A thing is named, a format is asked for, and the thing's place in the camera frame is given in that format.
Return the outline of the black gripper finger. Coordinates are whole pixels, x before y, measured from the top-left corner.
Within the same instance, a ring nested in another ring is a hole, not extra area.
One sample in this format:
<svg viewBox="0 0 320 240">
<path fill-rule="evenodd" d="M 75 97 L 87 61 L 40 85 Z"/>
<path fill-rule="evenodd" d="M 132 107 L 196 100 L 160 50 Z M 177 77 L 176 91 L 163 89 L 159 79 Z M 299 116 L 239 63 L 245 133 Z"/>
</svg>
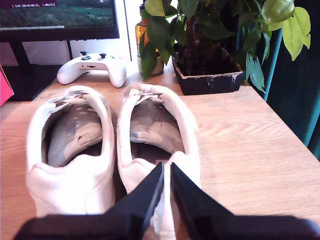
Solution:
<svg viewBox="0 0 320 240">
<path fill-rule="evenodd" d="M 227 229 L 234 214 L 201 190 L 179 167 L 170 167 L 171 189 L 192 240 L 233 240 Z"/>
<path fill-rule="evenodd" d="M 164 187 L 161 162 L 127 196 L 106 212 L 106 240 L 141 240 L 150 226 Z"/>
</svg>

